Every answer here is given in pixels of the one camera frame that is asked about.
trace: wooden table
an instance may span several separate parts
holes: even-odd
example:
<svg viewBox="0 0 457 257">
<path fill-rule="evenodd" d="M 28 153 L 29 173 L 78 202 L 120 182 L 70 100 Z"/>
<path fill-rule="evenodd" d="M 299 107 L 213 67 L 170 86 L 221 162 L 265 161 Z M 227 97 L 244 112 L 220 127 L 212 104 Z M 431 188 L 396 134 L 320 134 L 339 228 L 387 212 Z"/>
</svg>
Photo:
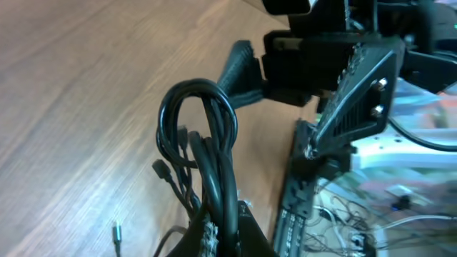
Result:
<svg viewBox="0 0 457 257">
<path fill-rule="evenodd" d="M 263 35 L 283 25 L 240 0 L 0 7 L 0 256 L 114 256 L 115 220 L 124 256 L 151 256 L 170 226 L 187 224 L 151 169 L 163 95 L 184 79 L 217 79 L 238 39 L 260 56 Z M 181 113 L 208 135 L 197 99 Z M 269 238 L 294 122 L 311 114 L 272 101 L 237 111 L 238 188 Z"/>
</svg>

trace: screw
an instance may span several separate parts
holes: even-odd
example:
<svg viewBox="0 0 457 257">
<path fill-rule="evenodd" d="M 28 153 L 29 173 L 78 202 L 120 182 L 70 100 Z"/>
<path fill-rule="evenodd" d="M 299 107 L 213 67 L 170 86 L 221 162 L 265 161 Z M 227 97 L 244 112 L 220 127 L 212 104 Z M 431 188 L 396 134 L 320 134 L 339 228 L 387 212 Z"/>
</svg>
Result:
<svg viewBox="0 0 457 257">
<path fill-rule="evenodd" d="M 378 105 L 375 108 L 371 109 L 371 115 L 375 118 L 379 118 L 383 114 L 383 111 L 384 111 L 384 107 L 381 105 Z"/>
<path fill-rule="evenodd" d="M 386 78 L 382 78 L 379 81 L 375 80 L 375 81 L 373 81 L 373 83 L 371 83 L 371 85 L 375 90 L 382 92 L 386 88 L 387 79 Z"/>
</svg>

